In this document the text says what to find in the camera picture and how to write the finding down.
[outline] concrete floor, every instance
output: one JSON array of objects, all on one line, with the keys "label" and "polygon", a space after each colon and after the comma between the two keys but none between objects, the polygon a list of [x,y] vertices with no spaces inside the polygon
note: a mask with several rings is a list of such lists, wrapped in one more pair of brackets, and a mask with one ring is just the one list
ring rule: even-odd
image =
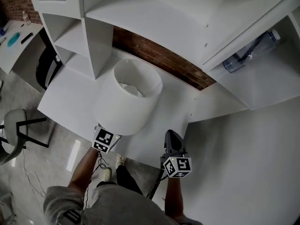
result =
[{"label": "concrete floor", "polygon": [[[0,70],[0,80],[4,81],[0,91],[2,98],[0,102],[0,121],[3,121],[7,112],[16,108],[25,109],[28,119],[44,117],[37,110],[39,101],[43,96],[42,93],[29,86],[13,72],[7,75]],[[45,224],[42,213],[43,191],[46,191],[49,186],[68,185],[72,172],[91,146],[91,142],[77,136],[50,119],[40,124],[30,125],[29,136],[41,142],[49,143],[50,147],[47,149],[26,142],[26,150],[23,150],[16,159],[0,166],[0,190],[2,192],[11,191],[13,194],[12,205],[16,214],[16,224],[43,225]],[[5,146],[7,150],[11,148],[10,145],[6,144]],[[103,155],[103,158],[109,163],[108,167],[112,169],[113,181],[116,181],[116,156],[116,153],[113,152]],[[144,195],[147,195],[151,186],[155,183],[159,169],[131,159],[126,162],[126,167],[141,191]],[[25,173],[28,174],[33,188],[30,187]],[[101,175],[101,169],[94,173],[89,192],[92,192],[92,189],[98,184]]]}]

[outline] shoe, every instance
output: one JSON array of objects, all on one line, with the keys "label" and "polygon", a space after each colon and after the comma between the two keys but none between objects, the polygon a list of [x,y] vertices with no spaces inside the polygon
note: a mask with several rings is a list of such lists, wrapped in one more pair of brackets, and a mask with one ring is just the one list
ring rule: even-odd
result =
[{"label": "shoe", "polygon": [[127,160],[127,157],[118,154],[117,161],[116,161],[116,168],[118,168],[121,165],[124,166],[126,160]]},{"label": "shoe", "polygon": [[104,169],[104,174],[102,176],[102,182],[109,182],[111,180],[112,177],[112,171],[110,168],[106,168]]}]

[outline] small bottle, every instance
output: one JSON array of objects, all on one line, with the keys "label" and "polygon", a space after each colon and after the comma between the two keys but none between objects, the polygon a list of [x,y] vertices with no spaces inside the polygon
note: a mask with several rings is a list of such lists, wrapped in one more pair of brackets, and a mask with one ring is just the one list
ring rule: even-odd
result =
[{"label": "small bottle", "polygon": [[23,19],[24,19],[26,25],[29,26],[31,24],[31,20],[30,20],[28,14],[25,11],[23,11],[22,13],[23,13]]},{"label": "small bottle", "polygon": [[4,35],[5,35],[4,29],[3,29],[3,28],[0,28],[0,44],[3,43],[4,40],[5,40]]}]

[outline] white lamp shade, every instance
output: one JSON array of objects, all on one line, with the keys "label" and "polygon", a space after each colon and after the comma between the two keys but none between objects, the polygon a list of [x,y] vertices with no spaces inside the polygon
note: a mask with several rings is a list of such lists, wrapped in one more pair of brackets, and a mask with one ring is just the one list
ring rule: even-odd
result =
[{"label": "white lamp shade", "polygon": [[162,88],[153,67],[139,60],[121,60],[99,91],[94,116],[114,134],[133,135],[147,123]]}]

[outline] white cable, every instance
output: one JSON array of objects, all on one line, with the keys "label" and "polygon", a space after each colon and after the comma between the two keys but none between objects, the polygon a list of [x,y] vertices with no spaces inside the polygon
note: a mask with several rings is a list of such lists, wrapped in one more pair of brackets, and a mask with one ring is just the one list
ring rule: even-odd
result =
[{"label": "white cable", "polygon": [[[39,180],[39,178],[38,178],[37,173],[36,173],[35,171],[30,171],[30,172],[26,173],[26,168],[25,168],[25,153],[24,153],[24,149],[23,149],[23,167],[24,167],[24,172],[25,172],[25,175],[26,175],[27,180],[28,180],[28,182],[29,182],[30,188],[31,188],[31,190],[32,190],[32,192],[33,192],[33,194],[34,194],[34,197],[35,197],[35,199],[36,199],[36,201],[37,201],[37,203],[38,203],[38,207],[40,208],[41,211],[43,211],[43,210],[41,209],[41,207],[40,207],[40,204],[39,204],[39,202],[38,202],[38,199],[37,199],[37,196],[36,196],[34,190],[36,190],[37,193],[40,194],[41,197],[44,197],[44,196],[45,196],[45,192],[44,192],[44,190],[43,190],[43,187],[42,187],[42,185],[41,185],[41,182],[40,182],[40,180]],[[42,194],[42,192],[39,192],[39,191],[31,184],[30,179],[29,179],[29,177],[28,177],[28,174],[29,174],[29,173],[35,173],[35,175],[36,175],[36,177],[37,177],[37,180],[38,180],[38,182],[39,182],[39,185],[40,185],[40,187],[41,187],[41,189],[42,189],[42,192],[43,192],[44,194]]]}]

